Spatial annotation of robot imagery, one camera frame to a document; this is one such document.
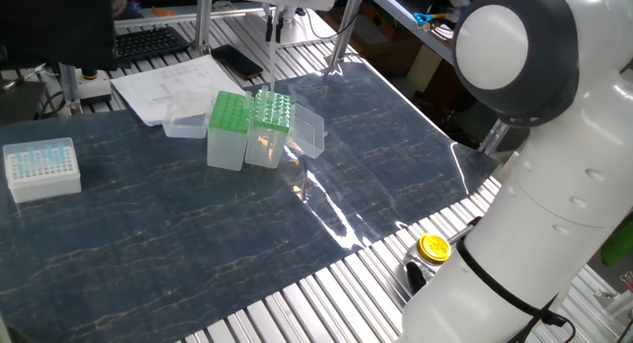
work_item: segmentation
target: plastic lid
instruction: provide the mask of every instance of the plastic lid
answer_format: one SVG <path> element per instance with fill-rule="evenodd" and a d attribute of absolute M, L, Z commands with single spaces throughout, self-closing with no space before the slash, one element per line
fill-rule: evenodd
<path fill-rule="evenodd" d="M 425 233 L 417 241 L 417 252 L 428 261 L 443 263 L 450 258 L 452 248 L 441 236 Z"/>
<path fill-rule="evenodd" d="M 295 104 L 295 115 L 286 144 L 316 159 L 325 149 L 323 117 Z"/>

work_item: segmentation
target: pipette tip box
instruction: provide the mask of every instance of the pipette tip box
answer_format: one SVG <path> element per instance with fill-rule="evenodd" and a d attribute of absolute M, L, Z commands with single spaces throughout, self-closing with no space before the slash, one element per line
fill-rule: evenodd
<path fill-rule="evenodd" d="M 292 127 L 294 104 L 290 96 L 263 86 L 255 97 L 253 122 L 245 162 L 276 169 Z"/>
<path fill-rule="evenodd" d="M 5 145 L 4 170 L 16 204 L 81 192 L 71 138 Z"/>
<path fill-rule="evenodd" d="M 250 92 L 237 95 L 221 91 L 209 121 L 207 165 L 239 171 L 252 121 L 254 100 Z"/>

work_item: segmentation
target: clear plastic container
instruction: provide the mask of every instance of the clear plastic container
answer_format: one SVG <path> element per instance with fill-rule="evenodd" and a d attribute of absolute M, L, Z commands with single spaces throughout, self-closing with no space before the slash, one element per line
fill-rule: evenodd
<path fill-rule="evenodd" d="M 218 94 L 209 121 L 207 165 L 227 170 L 241 170 L 253 104 L 250 92 L 244 96 L 225 91 Z"/>
<path fill-rule="evenodd" d="M 268 87 L 263 86 L 255 98 L 245 162 L 276 169 L 288 141 L 293 118 L 294 105 L 291 98 L 269 92 Z"/>
<path fill-rule="evenodd" d="M 325 149 L 323 117 L 295 104 L 295 118 L 288 136 L 288 146 L 316 159 Z"/>
<path fill-rule="evenodd" d="M 4 170 L 16 204 L 81 192 L 71 138 L 4 146 Z"/>
<path fill-rule="evenodd" d="M 207 135 L 214 94 L 207 91 L 178 91 L 162 122 L 165 135 L 202 139 Z"/>

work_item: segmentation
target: black phone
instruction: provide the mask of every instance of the black phone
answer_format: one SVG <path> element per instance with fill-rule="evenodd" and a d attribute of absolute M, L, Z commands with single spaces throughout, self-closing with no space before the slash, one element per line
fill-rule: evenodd
<path fill-rule="evenodd" d="M 257 65 L 231 45 L 216 47 L 211 50 L 211 55 L 222 64 L 230 67 L 230 69 L 244 80 L 250 80 L 251 78 L 259 76 L 262 72 L 264 72 L 264 69 L 262 69 L 261 66 Z"/>

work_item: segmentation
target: paper sheet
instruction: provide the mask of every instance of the paper sheet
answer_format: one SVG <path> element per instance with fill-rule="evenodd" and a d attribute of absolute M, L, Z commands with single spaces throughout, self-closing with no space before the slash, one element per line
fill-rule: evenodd
<path fill-rule="evenodd" d="M 176 91 L 228 91 L 243 95 L 209 55 L 112 80 L 117 91 L 148 126 L 159 126 Z"/>

